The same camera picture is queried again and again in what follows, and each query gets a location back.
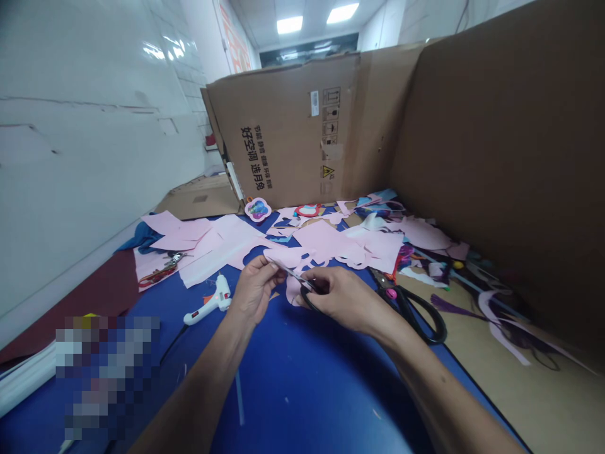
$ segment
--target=scissors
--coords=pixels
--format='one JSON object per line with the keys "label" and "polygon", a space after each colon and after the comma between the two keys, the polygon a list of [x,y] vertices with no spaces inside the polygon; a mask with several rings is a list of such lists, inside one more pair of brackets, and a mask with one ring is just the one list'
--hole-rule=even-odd
{"label": "scissors", "polygon": [[[425,341],[428,345],[443,344],[447,337],[446,323],[443,321],[441,314],[435,309],[430,303],[423,300],[418,295],[412,293],[409,290],[401,286],[394,285],[386,276],[374,268],[368,268],[372,277],[378,284],[378,295],[386,301],[399,315],[401,315],[411,326],[414,331]],[[413,300],[422,306],[429,313],[430,317],[435,323],[435,333],[432,336],[425,334],[422,327],[414,317],[412,312]]]}
{"label": "scissors", "polygon": [[149,287],[150,285],[160,282],[165,277],[170,276],[172,273],[174,273],[174,271],[176,271],[176,266],[183,257],[187,257],[185,252],[168,252],[168,257],[166,258],[170,258],[170,260],[164,264],[164,267],[161,270],[155,270],[153,273],[142,277],[139,281],[139,287]]}
{"label": "scissors", "polygon": [[286,271],[286,273],[288,273],[290,276],[295,277],[296,280],[301,283],[301,295],[302,295],[302,298],[304,299],[304,302],[307,303],[307,305],[310,307],[310,309],[321,313],[321,311],[319,309],[317,309],[317,307],[315,307],[312,302],[309,301],[309,298],[307,297],[307,295],[311,292],[311,290],[313,290],[313,292],[315,292],[317,294],[326,294],[326,292],[324,292],[321,288],[317,287],[317,285],[313,284],[313,282],[307,281],[305,278],[296,274],[294,271],[292,271],[290,268],[285,266],[279,260],[271,259],[271,261],[275,265],[279,266],[282,270]]}

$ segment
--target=blue tabletop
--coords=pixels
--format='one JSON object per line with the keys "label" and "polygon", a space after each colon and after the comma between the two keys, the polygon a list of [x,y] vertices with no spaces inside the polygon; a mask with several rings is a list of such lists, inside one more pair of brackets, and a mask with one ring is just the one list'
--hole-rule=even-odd
{"label": "blue tabletop", "polygon": [[[273,213],[257,228],[266,231],[276,216]],[[287,245],[298,246],[295,239]],[[263,249],[253,249],[244,263]],[[330,266],[340,265],[335,260],[330,262]],[[221,272],[234,291],[240,271],[227,265]],[[376,288],[369,271],[356,273]],[[186,289],[179,276],[171,276],[143,293],[128,317],[160,317],[159,352],[163,353],[181,330],[184,314],[198,309],[203,297],[214,293],[215,278]],[[270,302],[239,367],[241,404],[234,382],[212,452],[433,452],[405,385],[378,344],[328,317],[291,306],[285,298],[285,284],[275,290],[280,296]],[[429,330],[422,317],[418,313],[416,316]],[[117,442],[112,453],[129,449],[183,380],[185,364],[193,366],[223,317],[223,312],[214,311],[178,339],[145,393],[144,403],[134,407],[125,440]],[[449,349],[431,348],[464,387],[513,433]],[[57,453],[64,439],[63,392],[61,381],[53,378],[2,418],[1,451]],[[103,453],[105,447],[104,443],[84,441],[75,443],[69,452]]]}

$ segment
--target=white glue gun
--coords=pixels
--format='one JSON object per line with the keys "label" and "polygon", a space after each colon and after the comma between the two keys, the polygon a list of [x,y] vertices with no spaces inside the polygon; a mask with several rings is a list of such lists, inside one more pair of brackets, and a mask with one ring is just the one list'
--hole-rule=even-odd
{"label": "white glue gun", "polygon": [[230,304],[231,292],[229,290],[229,284],[227,283],[227,279],[222,274],[219,274],[216,278],[216,291],[212,295],[212,298],[197,311],[186,314],[183,317],[183,322],[185,322],[185,325],[195,325],[216,308],[219,308],[221,311],[226,311]]}

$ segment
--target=fluorescent light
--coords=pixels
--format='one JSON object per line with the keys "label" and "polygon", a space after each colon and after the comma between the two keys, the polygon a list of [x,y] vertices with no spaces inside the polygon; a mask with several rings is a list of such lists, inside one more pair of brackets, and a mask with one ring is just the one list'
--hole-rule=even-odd
{"label": "fluorescent light", "polygon": [[342,22],[351,19],[351,17],[353,17],[355,14],[355,11],[357,11],[358,6],[359,3],[353,3],[346,6],[341,6],[339,8],[334,8],[332,11],[330,11],[330,16],[328,17],[328,21],[326,23]]}
{"label": "fluorescent light", "polygon": [[303,17],[296,16],[289,19],[281,19],[277,21],[277,33],[283,35],[284,33],[298,32],[303,27]]}

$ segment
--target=left hand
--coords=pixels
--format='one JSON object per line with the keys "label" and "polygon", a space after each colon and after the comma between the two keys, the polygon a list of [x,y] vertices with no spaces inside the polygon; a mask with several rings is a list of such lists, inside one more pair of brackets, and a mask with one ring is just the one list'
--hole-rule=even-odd
{"label": "left hand", "polygon": [[285,271],[259,255],[241,272],[229,311],[243,313],[258,325],[267,311],[271,291],[285,278]]}

